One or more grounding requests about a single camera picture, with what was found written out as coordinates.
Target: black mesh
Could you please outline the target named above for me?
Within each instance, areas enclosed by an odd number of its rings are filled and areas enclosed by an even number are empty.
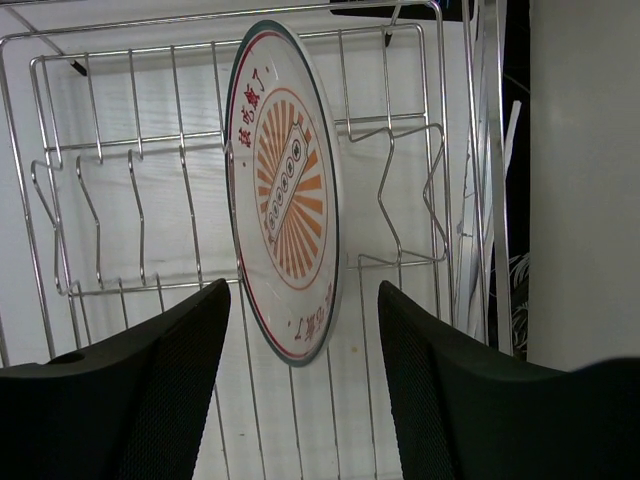
[[[638,478],[640,359],[563,373],[477,342],[389,283],[378,309],[405,480]]]
[[[0,369],[2,479],[188,480],[229,319],[224,281],[47,365]]]
[[[404,480],[452,479],[446,416],[429,345],[383,287],[378,313]]]
[[[211,321],[212,308],[215,302],[206,299],[190,313],[188,325],[177,325],[158,342],[127,434],[119,480],[192,477],[215,382],[211,372],[218,368],[227,327]]]

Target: stainless steel rack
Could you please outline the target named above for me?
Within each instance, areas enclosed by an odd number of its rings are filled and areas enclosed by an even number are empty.
[[[409,4],[424,4],[434,10],[436,21],[430,27],[429,40],[424,24],[398,20],[399,8]],[[453,233],[452,162],[468,166],[468,170],[473,172],[475,190],[472,195],[477,207],[473,224],[475,248],[480,251],[479,271],[485,271],[486,192],[483,182],[489,170],[485,168],[488,157],[479,151],[478,122],[481,119],[477,117],[491,117],[489,114],[495,108],[492,110],[488,103],[493,100],[495,104],[496,99],[487,97],[484,92],[488,100],[485,98],[480,102],[481,106],[476,105],[476,98],[483,90],[476,90],[474,81],[484,76],[478,76],[476,68],[478,60],[474,59],[471,44],[468,6],[465,5],[462,24],[466,40],[460,43],[462,51],[459,52],[459,55],[464,55],[466,76],[461,82],[463,91],[455,92],[465,99],[468,107],[462,115],[463,118],[466,115],[466,122],[458,125],[456,131],[457,141],[463,145],[464,151],[459,158],[453,158],[450,151],[448,104],[451,92],[447,90],[446,29],[438,2],[358,2],[358,8],[379,6],[395,7],[391,22],[342,18],[336,20],[339,24],[336,28],[300,29],[301,38],[313,54],[324,55],[324,60],[329,57],[337,59],[333,68],[320,70],[323,74],[328,72],[331,80],[327,82],[325,79],[325,84],[330,85],[328,90],[333,94],[330,97],[336,110],[334,116],[338,118],[336,128],[345,150],[345,168],[349,162],[355,162],[353,157],[362,157],[362,152],[365,156],[375,152],[374,156],[380,160],[377,165],[383,165],[376,194],[371,196],[371,200],[376,201],[379,217],[377,227],[372,226],[372,232],[385,240],[377,243],[375,239],[371,240],[371,248],[351,252],[348,269],[356,275],[354,282],[357,282],[357,285],[353,284],[355,291],[351,292],[357,305],[353,311],[360,311],[359,319],[355,324],[352,318],[344,318],[348,317],[345,314],[339,319],[340,324],[351,322],[349,327],[345,327],[349,329],[349,332],[343,332],[345,337],[360,336],[364,368],[359,376],[341,376],[337,380],[338,372],[349,369],[347,364],[350,360],[344,353],[345,345],[338,345],[334,350],[334,343],[339,342],[335,339],[326,354],[310,369],[287,367],[285,372],[279,366],[278,386],[288,399],[286,409],[289,410],[290,424],[282,426],[287,422],[271,421],[269,408],[262,404],[262,398],[269,395],[269,387],[265,387],[265,382],[269,382],[265,371],[268,365],[273,365],[273,360],[266,359],[270,352],[265,353],[262,348],[257,328],[251,318],[248,319],[251,313],[245,308],[242,288],[238,288],[234,299],[235,305],[240,307],[240,312],[235,312],[240,329],[238,335],[232,335],[225,345],[220,372],[222,378],[217,382],[207,427],[206,435],[211,440],[205,438],[203,448],[206,450],[209,444],[215,447],[211,447],[209,453],[201,452],[201,457],[211,457],[211,464],[216,463],[214,460],[219,461],[219,470],[211,471],[213,467],[207,464],[202,467],[201,473],[206,470],[202,478],[399,477],[388,400],[382,398],[386,390],[381,359],[372,359],[378,355],[379,343],[375,315],[371,311],[375,290],[371,288],[379,278],[376,275],[392,275],[400,287],[417,284],[424,294],[423,303],[443,320],[456,324],[455,305],[461,279],[460,275],[458,278],[455,275],[460,255],[456,258],[458,238]],[[226,194],[222,191],[224,171],[219,167],[230,146],[223,144],[222,101],[228,80],[225,78],[228,75],[226,66],[240,40],[197,32],[195,26],[223,29],[223,22],[242,22],[265,15],[291,21],[295,26],[299,14],[327,12],[330,8],[353,7],[349,4],[315,4],[152,18],[9,35],[0,41],[0,87],[49,356],[80,348],[119,329],[128,328],[153,314],[154,310],[164,310],[214,279],[225,277],[228,282],[241,285],[242,279],[235,270],[233,249],[229,248],[231,232],[228,219],[217,218],[215,225],[210,225],[202,213],[204,199],[209,203],[217,202],[220,211],[226,214],[226,203],[220,205],[226,202]],[[193,25],[194,31],[189,34],[198,38],[186,42],[168,40],[167,36],[180,37],[172,30],[180,25],[183,29]],[[136,42],[124,47],[106,48],[103,47],[105,33],[112,36],[127,34],[127,38],[134,38]],[[393,34],[393,42],[386,47],[388,34]],[[18,119],[13,104],[15,86],[8,79],[9,66],[4,58],[7,45],[36,38],[67,37],[80,37],[81,44],[91,48],[67,48],[63,54],[37,55],[20,65],[28,68],[36,115],[26,121]],[[401,98],[398,95],[403,93],[397,85],[398,75],[408,75],[408,71],[413,70],[407,67],[407,72],[397,72],[390,66],[391,56],[397,55],[395,48],[404,49],[402,58],[408,58],[415,70],[413,88],[418,100],[415,104],[409,101],[411,99],[398,101]],[[379,74],[350,69],[352,61],[357,63],[353,60],[353,52],[363,57],[362,51],[368,52],[367,58],[379,62],[376,63]],[[75,72],[62,69],[61,66],[70,62],[81,64],[86,69],[86,78],[77,74],[72,77]],[[499,62],[495,68],[499,71]],[[363,86],[367,80],[372,86]],[[367,88],[374,92],[381,110],[370,108],[367,111],[362,101],[354,100],[354,95],[358,97],[361,90]],[[354,113],[356,104],[361,110],[357,114]],[[34,120],[37,126],[24,126],[25,122]],[[42,141],[41,156],[36,160],[21,153],[25,140],[19,138],[23,130],[34,127],[40,132]],[[500,132],[495,133],[495,129],[492,132],[485,133],[485,140],[495,140],[496,135],[500,135]],[[409,143],[412,146],[402,150]],[[412,172],[414,177],[419,174],[422,180],[419,190],[407,187],[407,192],[417,192],[410,199],[403,197],[406,192],[397,189],[402,181],[396,180],[391,187],[389,185],[390,176],[398,169],[394,165],[399,161],[397,157],[401,150],[405,156],[406,151],[418,152],[414,153],[418,161]],[[499,146],[494,148],[491,158],[500,160]],[[345,177],[348,182],[349,172]],[[208,189],[205,185],[207,179],[215,179]],[[500,195],[500,191],[495,190],[500,188],[496,183],[500,182],[494,180],[492,183],[494,202],[495,194]],[[361,190],[371,190],[367,185]],[[395,190],[391,196],[396,200],[389,201],[387,197],[392,187]],[[39,200],[38,205],[32,205],[34,193]],[[405,240],[404,237],[411,236],[407,235],[407,225],[411,226],[414,219],[410,218],[409,223],[397,220],[403,202],[422,209],[412,212],[424,220],[424,225],[418,223],[415,226],[422,228],[418,237],[424,242]],[[166,212],[165,220],[161,217],[163,211]],[[179,225],[176,223],[178,220],[173,220],[177,216],[181,221]],[[499,217],[494,214],[495,219],[499,220]],[[177,245],[172,243],[176,235],[181,245],[177,253],[169,248],[169,245]],[[39,250],[43,242],[46,254]],[[211,247],[212,242],[221,246]],[[506,244],[496,236],[496,246],[502,242]],[[366,241],[352,243],[367,244]],[[216,259],[225,255],[229,261],[222,262],[223,265],[216,263]],[[419,273],[416,276],[408,273],[411,271]],[[406,280],[408,275],[411,275],[409,282]],[[480,298],[486,299],[485,276],[479,275],[478,278]],[[66,314],[60,306],[61,299],[66,303]],[[119,313],[116,314],[113,308],[117,308]],[[484,300],[481,311],[486,315]],[[67,336],[66,343],[62,342],[61,346],[59,325],[65,320],[71,327],[72,336]],[[11,364],[10,345],[7,345],[10,342],[3,334],[3,321],[11,319],[0,319],[0,358],[6,366]],[[340,335],[340,331],[335,334],[338,338]],[[233,368],[229,367],[229,362],[233,363]],[[251,434],[247,434],[251,437],[250,445],[245,445],[245,450],[230,445],[231,436],[236,438],[238,422],[237,416],[230,420],[229,415],[233,415],[228,412],[235,408],[233,403],[237,392],[233,387],[225,388],[233,382],[229,376],[239,370],[247,376],[247,393],[251,395],[250,408],[242,418],[242,429],[251,430]],[[356,382],[359,387],[349,382]],[[361,387],[366,391],[365,404],[360,404],[355,412],[340,411],[340,391]],[[270,405],[282,403],[285,397],[278,394],[277,398],[279,400]],[[309,418],[305,413],[303,418],[302,411],[308,412],[318,401],[324,405],[326,416],[319,414],[317,418]],[[345,432],[342,424],[348,415],[357,416],[365,428]],[[316,429],[323,430],[324,433],[318,434],[322,441],[310,433]],[[287,455],[291,454],[290,459],[295,459],[296,465],[293,470],[275,466],[270,460],[272,445],[286,443],[279,440],[280,430],[291,434],[292,448],[281,449],[282,456],[277,463],[286,462]],[[321,448],[313,447],[316,440],[322,444]]]

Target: metal wire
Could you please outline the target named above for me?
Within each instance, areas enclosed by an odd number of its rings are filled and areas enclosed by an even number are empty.
[[[80,0],[3,0],[4,5],[0,5],[0,7],[4,6],[21,6],[21,5],[42,5],[46,3],[64,3],[64,2],[78,2]]]
[[[509,276],[509,242],[507,230],[506,171],[504,161],[504,134],[502,112],[502,41],[499,3],[485,0],[483,34],[486,38],[487,62],[487,121],[491,152],[491,197],[493,228],[495,230],[496,307],[498,317],[498,348],[513,354],[511,324],[511,281]]]
[[[7,12],[9,15],[11,15],[13,18],[15,18],[23,27],[25,27],[27,30],[29,30],[30,32],[37,32],[38,29],[36,27],[34,27],[31,22],[29,22],[26,18],[24,18],[22,15],[20,15],[18,12],[15,11],[15,9],[13,7],[4,7],[4,11]],[[58,47],[58,45],[56,45],[55,43],[53,43],[51,40],[49,40],[49,38],[47,37],[40,37],[40,39],[42,40],[42,42],[44,42],[45,44],[47,44],[54,52],[56,52],[58,55],[64,55],[65,52]],[[71,67],[73,67],[74,70],[76,70],[80,75],[86,77],[87,76],[87,70],[80,64],[78,63],[77,60],[71,60],[69,62],[69,64],[71,65]]]
[[[478,155],[478,124],[476,120],[476,107],[474,96],[473,61],[471,59],[471,27],[469,24],[469,6],[462,6],[462,14],[466,23],[463,25],[465,42],[465,66],[467,69],[467,83],[469,85],[469,129],[471,133],[471,166],[473,171],[473,184],[475,187],[475,221],[476,221],[476,245],[478,248],[478,264],[480,267],[480,305],[482,309],[482,321],[484,323],[485,341],[488,340],[489,328],[487,323],[487,286],[485,278],[485,252],[484,252],[484,206],[479,201],[482,189],[482,166]]]
[[[434,122],[432,116],[429,113],[429,105],[433,103],[433,100],[429,98],[429,92],[427,91],[427,60],[425,54],[425,38],[422,27],[414,23],[397,23],[398,14],[401,6],[423,4],[427,5],[434,10],[436,14],[437,24],[437,63],[438,63],[438,101],[440,103],[440,121]],[[372,386],[371,386],[371,365],[370,365],[370,351],[369,351],[369,339],[367,338],[368,321],[365,315],[365,303],[366,298],[364,294],[364,273],[371,269],[393,269],[397,271],[398,284],[402,287],[403,282],[403,269],[414,266],[431,265],[433,267],[433,283],[435,292],[435,304],[437,313],[440,315],[442,311],[442,304],[446,302],[449,307],[449,312],[453,315],[454,312],[454,274],[453,274],[453,252],[452,252],[452,227],[451,227],[451,190],[450,190],[450,172],[449,172],[449,138],[448,138],[448,118],[447,118],[447,104],[446,104],[446,78],[445,78],[445,52],[444,52],[444,30],[443,20],[440,7],[437,2],[429,1],[392,1],[392,0],[372,0],[366,2],[358,2],[358,8],[366,7],[380,7],[380,6],[394,6],[394,16],[391,22],[386,25],[378,26],[366,26],[357,28],[347,28],[341,30],[324,30],[301,34],[301,38],[307,42],[313,40],[333,41],[336,42],[339,47],[339,55],[341,62],[341,76],[342,87],[344,93],[344,108],[345,117],[336,121],[336,127],[346,130],[346,137],[351,143],[364,142],[367,139],[373,137],[384,136],[388,140],[388,150],[386,157],[384,158],[384,168],[380,179],[380,183],[377,189],[377,204],[381,211],[386,225],[393,238],[395,245],[395,255],[392,258],[381,258],[377,255],[371,255],[368,253],[360,253],[357,256],[357,263],[349,267],[350,271],[355,271],[358,274],[359,281],[359,296],[361,306],[361,320],[362,320],[362,334],[364,338],[364,363],[365,363],[365,378],[367,384],[368,393],[368,417],[369,427],[371,435],[371,451],[372,451],[372,470],[374,477],[378,478],[378,445],[376,443],[376,422],[374,416],[373,399],[372,399]],[[7,115],[7,121],[9,125],[9,133],[11,139],[11,145],[13,149],[14,161],[16,164],[16,170],[18,172],[18,180],[20,183],[21,198],[23,203],[23,212],[25,216],[25,223],[27,226],[27,233],[31,248],[31,257],[34,268],[34,274],[36,277],[36,284],[38,288],[38,294],[40,298],[40,307],[45,325],[45,332],[47,336],[47,342],[49,345],[49,353],[53,357],[55,355],[55,346],[53,345],[53,339],[51,336],[50,318],[47,308],[47,300],[45,296],[44,278],[40,268],[40,257],[37,251],[36,245],[36,233],[32,224],[31,206],[29,203],[28,192],[26,189],[26,183],[23,175],[23,159],[20,155],[19,142],[17,139],[18,129],[13,116],[11,107],[11,92],[9,90],[9,84],[6,76],[6,65],[3,58],[4,46],[9,41],[16,41],[28,38],[49,38],[55,36],[64,36],[70,34],[84,33],[91,35],[96,32],[115,30],[124,31],[124,29],[130,29],[135,27],[162,27],[167,24],[177,24],[186,22],[201,22],[209,21],[217,24],[221,20],[239,17],[248,17],[265,14],[289,14],[289,13],[302,13],[302,12],[319,12],[326,11],[328,9],[341,10],[354,8],[353,5],[342,4],[317,4],[317,5],[305,5],[296,7],[278,7],[278,8],[262,8],[255,10],[242,10],[233,12],[221,12],[211,13],[204,15],[190,15],[190,16],[176,16],[176,17],[164,17],[147,19],[132,22],[115,22],[99,25],[80,26],[67,29],[54,29],[42,32],[26,32],[21,34],[9,35],[0,40],[0,87],[5,101],[5,111]],[[416,43],[414,45],[416,58],[420,62],[420,81],[421,81],[421,99],[422,104],[417,111],[409,111],[402,113],[392,113],[392,99],[391,99],[391,80],[389,78],[389,64],[387,58],[386,46],[388,44],[389,36],[394,32],[405,31],[415,35]],[[349,102],[349,84],[347,79],[347,68],[345,63],[345,41],[351,36],[357,35],[378,35],[379,42],[375,45],[375,48],[380,48],[382,71],[381,75],[384,79],[384,101],[386,112],[384,115],[377,116],[352,116]],[[36,107],[38,111],[39,126],[42,134],[42,145],[45,161],[34,161],[31,164],[31,175],[33,186],[36,190],[38,198],[42,204],[42,207],[49,218],[51,228],[53,231],[54,240],[54,272],[53,282],[59,294],[67,296],[69,302],[69,311],[71,321],[74,326],[74,335],[76,337],[76,344],[78,347],[81,345],[82,336],[79,328],[78,315],[76,313],[75,301],[80,301],[81,313],[84,321],[84,330],[86,332],[86,338],[89,343],[92,342],[92,335],[89,329],[89,323],[87,321],[87,312],[85,310],[84,299],[87,297],[95,296],[108,296],[117,295],[120,298],[122,315],[125,328],[129,327],[129,316],[127,313],[127,304],[125,299],[131,300],[129,295],[136,292],[155,292],[158,295],[159,310],[165,310],[164,292],[166,290],[178,289],[178,288],[202,288],[210,281],[224,276],[229,283],[237,283],[239,286],[240,294],[240,307],[243,322],[243,333],[245,339],[245,349],[247,355],[247,368],[249,373],[249,380],[251,386],[252,400],[253,400],[253,416],[255,420],[255,428],[257,433],[258,451],[260,455],[262,476],[266,480],[267,472],[265,468],[264,457],[264,445],[263,445],[263,431],[258,414],[257,404],[257,392],[255,386],[255,372],[252,361],[252,351],[249,342],[249,321],[247,320],[246,305],[244,292],[242,287],[242,278],[238,272],[205,272],[201,262],[200,255],[200,243],[198,235],[198,221],[196,218],[196,211],[194,208],[194,198],[191,189],[191,177],[188,170],[188,158],[191,148],[196,148],[198,142],[207,142],[206,148],[215,149],[216,151],[226,153],[233,157],[233,146],[224,145],[223,143],[223,111],[220,89],[220,70],[218,66],[217,53],[220,49],[233,50],[237,48],[240,41],[237,39],[230,39],[216,42],[201,42],[190,43],[182,45],[162,45],[154,47],[144,48],[127,48],[123,50],[106,50],[106,51],[93,51],[93,52],[73,52],[58,55],[48,55],[38,57],[31,62],[31,79],[33,83],[34,97]],[[180,99],[180,67],[176,62],[176,55],[178,52],[206,52],[209,55],[209,61],[213,68],[215,91],[212,91],[212,95],[217,104],[219,124],[207,126],[206,128],[199,129],[200,131],[186,131],[184,122],[184,112],[182,110]],[[170,132],[165,135],[156,136],[143,136],[141,130],[141,117],[139,108],[139,93],[143,91],[144,84],[138,83],[136,77],[136,60],[139,57],[145,57],[149,55],[167,55],[171,60],[171,74],[172,74],[172,88],[174,90],[174,99],[176,105],[176,119],[178,129],[177,131]],[[135,130],[126,136],[121,136],[115,139],[103,139],[100,129],[100,111],[97,107],[96,98],[99,98],[99,91],[95,88],[94,78],[91,70],[92,62],[99,62],[100,59],[121,59],[123,63],[127,65],[127,74],[130,79],[131,99],[133,106],[133,118],[135,120]],[[89,104],[91,107],[91,116],[93,121],[93,133],[94,140],[91,142],[61,142],[59,138],[59,128],[56,119],[56,111],[54,108],[54,102],[51,93],[51,87],[49,82],[49,76],[47,73],[47,66],[60,61],[73,61],[84,60],[87,70],[87,95]],[[42,91],[46,95],[46,103],[42,101]],[[49,141],[50,136],[53,137],[53,145]],[[401,139],[415,136],[425,139],[425,184],[422,192],[422,201],[426,208],[426,214],[428,215],[428,221],[431,225],[430,228],[430,251],[429,252],[416,252],[413,250],[407,250],[403,247],[401,234],[397,229],[393,218],[388,212],[385,205],[384,194],[385,187],[389,172],[394,168],[394,154],[398,141]],[[147,269],[145,264],[146,251],[145,251],[145,205],[142,202],[140,186],[136,177],[136,168],[139,162],[142,162],[145,158],[145,147],[152,144],[168,144],[169,148],[173,152],[176,152],[176,158],[180,161],[180,167],[182,172],[182,181],[184,182],[184,191],[186,194],[188,212],[191,222],[191,236],[193,241],[193,250],[190,255],[193,255],[193,261],[195,264],[195,270],[193,270],[186,280],[178,280],[171,278],[163,278],[161,280],[160,275],[157,273],[147,276]],[[83,174],[82,165],[84,162],[91,162],[96,164],[98,171],[105,161],[111,161],[111,158],[121,158],[117,153],[118,147],[127,147],[127,167],[129,173],[129,180],[131,182],[131,191],[133,192],[132,199],[135,200],[135,208],[138,214],[138,258],[139,258],[139,278],[130,279],[126,277],[117,277],[113,280],[106,280],[103,277],[103,265],[101,258],[101,217],[100,212],[96,209],[92,192],[87,185]],[[115,155],[107,155],[109,150],[116,151]],[[89,211],[91,212],[94,224],[95,224],[95,247],[92,251],[95,252],[95,279],[87,285],[89,288],[83,288],[80,280],[72,275],[69,258],[67,255],[67,242],[64,236],[63,229],[63,212],[61,211],[60,201],[58,198],[58,185],[56,184],[56,176],[64,172],[63,155],[65,152],[75,152],[75,177],[77,182],[74,182],[72,188],[77,188],[82,193],[81,198],[86,202]],[[45,195],[37,179],[37,170],[42,168],[46,171],[49,180],[50,195]],[[444,195],[438,196],[436,194],[435,183],[441,181]],[[437,203],[444,204],[444,219],[438,216]],[[232,215],[235,214],[235,207],[231,206]],[[59,260],[62,263],[62,274],[59,273]],[[444,273],[448,279],[449,291],[448,295],[442,295],[439,285],[441,273]],[[2,361],[4,365],[8,364],[6,357],[6,348],[3,344],[2,325],[0,323],[0,354],[3,354]],[[327,350],[327,372],[329,378],[329,396],[331,402],[331,415],[333,436],[335,443],[335,457],[337,463],[337,475],[338,478],[342,476],[341,455],[339,447],[339,424],[336,418],[336,405],[335,405],[335,392],[334,392],[334,378],[332,356],[330,350]],[[296,448],[300,469],[300,478],[304,479],[305,472],[303,469],[303,453],[300,447],[300,431],[298,425],[298,415],[296,409],[296,392],[294,388],[294,375],[295,371],[289,369],[289,388],[291,394],[292,405],[292,417],[294,421]],[[216,410],[218,417],[218,424],[220,429],[220,437],[222,442],[222,450],[225,461],[226,477],[231,479],[229,459],[227,456],[227,445],[225,442],[224,434],[224,415],[220,407],[220,398],[217,387],[214,392],[214,401],[216,402]]]

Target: plate rim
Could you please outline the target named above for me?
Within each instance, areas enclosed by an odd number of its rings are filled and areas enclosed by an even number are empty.
[[[298,35],[287,25],[277,22],[275,20],[260,20],[256,22],[254,25],[249,28],[245,36],[243,37],[240,45],[238,46],[238,50],[236,52],[235,59],[233,61],[233,67],[231,69],[231,76],[229,81],[229,86],[227,89],[227,104],[225,109],[225,124],[224,124],[224,145],[229,145],[231,141],[230,132],[229,132],[229,124],[231,120],[231,102],[233,100],[234,93],[234,83],[236,75],[238,74],[238,67],[241,59],[244,57],[246,52],[247,45],[253,41],[253,39],[263,33],[265,31],[274,31],[281,36],[284,37],[286,41],[289,41],[293,48],[297,51],[299,58],[302,60],[302,63],[305,66],[309,79],[311,80],[311,85],[313,87],[315,96],[318,100],[318,106],[320,110],[320,114],[322,117],[322,127],[324,128],[325,134],[327,136],[328,144],[329,144],[329,156],[331,160],[331,172],[333,174],[333,195],[335,197],[335,205],[336,205],[336,269],[334,275],[334,288],[333,288],[333,299],[331,302],[331,308],[327,315],[327,323],[328,327],[325,329],[323,333],[323,338],[317,343],[316,348],[312,349],[308,354],[306,354],[303,358],[292,358],[286,353],[284,353],[280,348],[278,348],[273,340],[270,338],[270,333],[265,325],[262,316],[258,313],[259,310],[255,305],[255,300],[251,294],[251,290],[248,288],[247,283],[245,281],[246,271],[244,267],[244,261],[242,259],[242,251],[239,245],[239,241],[237,238],[237,225],[234,221],[233,211],[235,209],[235,199],[232,195],[231,188],[231,176],[230,176],[230,156],[232,154],[232,149],[227,148],[225,152],[225,176],[227,183],[227,205],[229,208],[229,217],[231,218],[231,232],[233,236],[233,244],[234,249],[236,251],[236,261],[238,264],[238,272],[240,273],[239,283],[241,288],[245,290],[247,294],[247,300],[251,307],[251,311],[254,314],[256,323],[260,328],[260,332],[264,337],[265,341],[269,345],[269,347],[275,352],[275,354],[280,358],[283,362],[288,364],[291,367],[304,367],[311,364],[314,360],[316,360],[322,352],[328,347],[329,341],[333,336],[333,331],[335,330],[335,326],[337,323],[337,318],[340,313],[340,306],[342,302],[342,290],[344,283],[344,274],[345,274],[345,256],[346,252],[344,249],[344,228],[341,226],[340,217],[343,215],[343,202],[344,202],[344,188],[342,183],[341,171],[336,167],[336,163],[340,162],[340,152],[339,152],[339,142],[338,135],[335,131],[335,123],[333,122],[333,116],[331,114],[331,109],[329,106],[329,101],[327,98],[326,91],[322,84],[322,80],[320,78],[319,72],[317,71],[315,65],[311,60],[311,55],[307,50],[306,46],[302,43]]]

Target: plate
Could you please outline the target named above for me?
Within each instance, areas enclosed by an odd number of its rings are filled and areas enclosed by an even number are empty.
[[[338,137],[298,36],[256,23],[236,55],[225,145],[241,283],[287,364],[312,362],[336,323],[345,269]]]

